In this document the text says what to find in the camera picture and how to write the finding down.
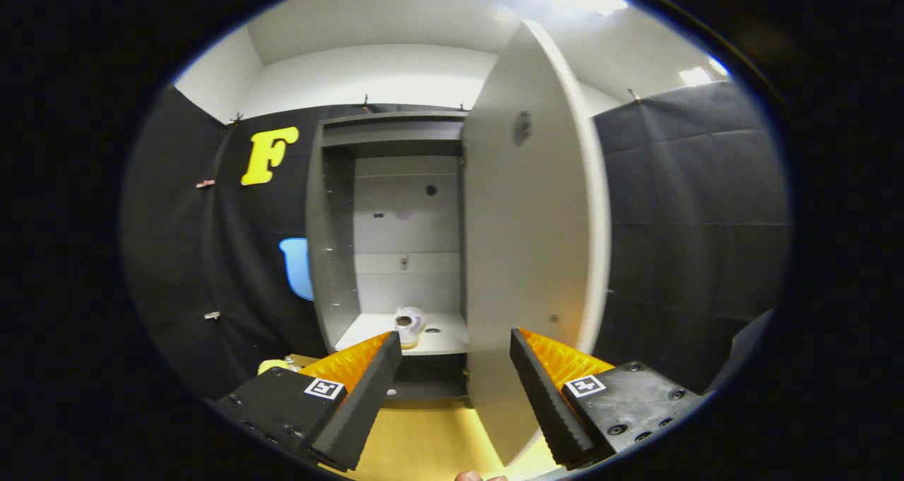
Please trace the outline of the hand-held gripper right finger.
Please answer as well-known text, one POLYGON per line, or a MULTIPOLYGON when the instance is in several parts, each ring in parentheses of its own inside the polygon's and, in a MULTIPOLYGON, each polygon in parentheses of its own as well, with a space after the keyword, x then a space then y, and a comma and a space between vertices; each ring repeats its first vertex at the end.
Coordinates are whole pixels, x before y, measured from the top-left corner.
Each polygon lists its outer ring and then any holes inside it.
POLYGON ((632 449, 704 398, 645 363, 611 365, 524 328, 509 355, 558 465, 588 467, 632 449))

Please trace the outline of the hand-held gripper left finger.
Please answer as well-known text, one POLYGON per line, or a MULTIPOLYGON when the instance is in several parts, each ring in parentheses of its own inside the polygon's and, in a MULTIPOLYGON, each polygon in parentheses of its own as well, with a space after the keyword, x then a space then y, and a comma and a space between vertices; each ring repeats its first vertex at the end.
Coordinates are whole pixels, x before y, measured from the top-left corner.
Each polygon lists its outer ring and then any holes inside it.
POLYGON ((212 407, 291 458, 355 470, 402 359, 400 336, 391 331, 302 369, 264 362, 254 378, 212 407))

